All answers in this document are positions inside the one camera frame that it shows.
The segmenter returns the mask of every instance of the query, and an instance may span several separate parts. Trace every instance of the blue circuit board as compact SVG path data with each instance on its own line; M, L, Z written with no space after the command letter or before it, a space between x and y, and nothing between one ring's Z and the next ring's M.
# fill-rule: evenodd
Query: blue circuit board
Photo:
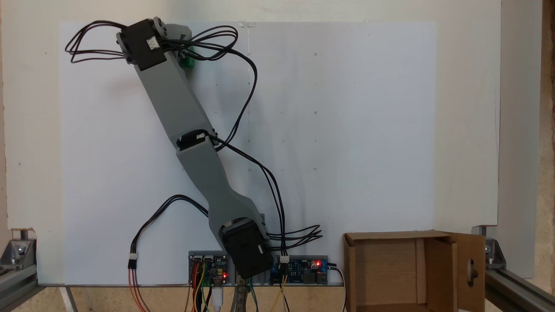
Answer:
M303 258L294 259L290 256L287 284L320 284L327 285L327 259ZM279 263L270 269L270 285L281 283Z

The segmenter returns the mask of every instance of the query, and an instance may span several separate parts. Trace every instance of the wire bundle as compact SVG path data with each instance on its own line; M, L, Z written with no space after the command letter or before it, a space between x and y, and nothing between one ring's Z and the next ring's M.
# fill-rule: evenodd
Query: wire bundle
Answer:
M109 60L109 59L123 59L124 58L122 51L103 50L103 49L87 49L87 50L79 49L79 47L81 45L81 42L83 41L83 38L85 37L85 35L91 29L95 29L97 27L115 27L115 28L123 29L127 26L125 26L123 24L120 24L120 23L111 22L111 21L94 21L94 22L86 25L85 27L81 28L81 30L79 30L73 36L73 38L68 42L68 44L65 46L65 51L71 55L71 62L72 63L91 61L91 60L94 60L94 59ZM89 58L83 58L83 59L75 60L75 56L81 55L81 54L97 54L97 55L105 55L105 56L111 56L111 57L89 57Z
M144 302L143 297L141 296L140 289L138 287L137 282L137 244L139 242L139 238L141 233L145 228L147 228L152 222L154 222L162 213L173 203L177 202L178 200L184 200L188 203L191 203L195 206L202 214L208 217L208 211L202 207L199 203L197 203L192 198L185 196L185 195L174 195L168 198L161 206L156 210L156 212L148 219L145 224L139 229L135 238L131 242L131 248L129 252L129 264L127 266L129 273L128 273L128 281L129 281L129 290L131 291L131 296L133 300L141 310L141 312L150 312L148 309L147 304Z
M231 42L225 46L222 46L221 44L212 43L212 42L206 42L208 40L219 38L219 37L229 37L231 38ZM233 140L233 138L235 137L237 133L237 129L239 129L239 123L241 122L241 118L243 117L243 114L245 113L246 108L249 106L250 100L253 98L254 89L256 88L256 83L258 81L258 70L256 69L256 65L254 64L254 62L250 58L246 57L244 54L233 49L233 46L235 46L235 43L237 42L238 38L239 38L239 33L237 32L237 29L233 26L228 26L228 25L209 28L195 35L190 40L157 38L158 44L161 47L170 51L176 51L182 57L190 57L197 61L217 61L229 53L242 58L253 69L254 80L253 80L253 86L249 93L249 97L247 98L245 104L243 105L243 108L241 109L241 112L239 113L237 120L233 124L233 127L231 128L231 131L225 140L226 143L230 143L231 140ZM192 49L190 49L191 47L208 49L208 50L214 51L214 53L208 56L204 56L198 53L197 51L193 51ZM224 145L219 146L216 148L216 150L220 151L224 147L225 147Z
M270 186L270 190L271 190L272 196L274 198L274 203L276 205L277 214L279 216L279 221L280 221L280 234L268 233L268 236L272 240L280 240L281 245L279 247L270 247L269 248L270 251L281 251L281 255L287 255L287 250L288 249L302 246L304 244L310 243L311 241L314 241L318 238L323 237L323 235L319 235L322 232L322 230L318 230L318 228L320 227L319 224L313 225L311 227L307 227L307 228L304 228L304 229L301 229L301 230L297 230L297 231L294 231L294 232L285 232L285 211L284 211L284 208L283 208L283 201L281 200L281 193L279 191L278 183L277 183L273 173L267 167L262 165L258 160L256 160L252 156L246 154L242 150L234 147L233 145L223 141L222 139L220 139L218 137L215 137L213 135L210 135L210 137L212 139L218 141L219 143L221 143L223 146L225 146L225 147L231 149L232 151L238 153L239 155L243 156L247 160L257 164L260 167L260 169L262 169L262 172L264 173L264 176L266 177L266 180L268 181L268 185ZM309 230L309 229L312 229L312 231L310 233L308 233L307 235L304 235L304 236L298 236L298 237L288 237L288 236L286 236L288 234L300 233L300 232L303 232L303 231L306 231L306 230ZM288 246L288 245L286 245L286 241L288 241L288 240L298 240L298 241L297 241L297 243L294 243L294 244Z

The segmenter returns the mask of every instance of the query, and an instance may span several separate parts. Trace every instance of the white board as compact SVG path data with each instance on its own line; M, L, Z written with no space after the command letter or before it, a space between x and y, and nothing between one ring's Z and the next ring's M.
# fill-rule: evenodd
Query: white board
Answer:
M60 44L82 25L62 23ZM213 24L187 25L196 33ZM259 85L233 143L276 175L288 231L313 224L324 230L324 238L291 254L326 254L341 263L342 233L431 229L435 26L257 23L239 32L236 49L256 63ZM87 42L114 48L113 38L114 31L100 30ZM126 284L130 242L158 206L173 194L206 201L177 161L132 66L70 64L64 54L59 66L65 283ZM191 83L220 136L252 79L234 56L196 63ZM234 189L277 233L263 175L228 150L221 158ZM140 283L186 283L187 252L217 248L206 218L176 203L141 237Z

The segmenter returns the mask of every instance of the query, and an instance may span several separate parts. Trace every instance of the orange wire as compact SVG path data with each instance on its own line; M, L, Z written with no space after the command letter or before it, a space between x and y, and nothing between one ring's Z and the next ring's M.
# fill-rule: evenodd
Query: orange wire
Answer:
M131 269L128 270L129 273L127 274L127 281L129 281L129 291L131 291L131 297L133 297L133 301L135 301L135 304L137 304L137 306L139 307L139 309L142 312L145 312L143 310L143 308L141 307L141 305L139 304L139 301L135 298L135 295L133 294L133 290L131 289Z
M144 302L143 296L141 296L140 294L139 282L138 282L139 279L137 278L137 270L132 271L132 277L133 277L133 286L135 286L135 295L137 296L137 293L138 293L137 300L140 299L140 302L142 302L141 306L143 306L143 310L145 310L145 312L150 312L147 304Z
M185 310L183 312L187 312L187 307L189 306L189 295L191 294L191 284L187 287L187 301L185 302Z

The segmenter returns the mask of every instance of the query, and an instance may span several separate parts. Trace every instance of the white wall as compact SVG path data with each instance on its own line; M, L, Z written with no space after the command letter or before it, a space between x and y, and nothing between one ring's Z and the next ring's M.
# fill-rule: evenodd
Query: white wall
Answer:
M501 0L4 1L8 226L37 232L41 283L64 280L58 22L153 16L435 22L435 227L470 232L472 226L496 223Z

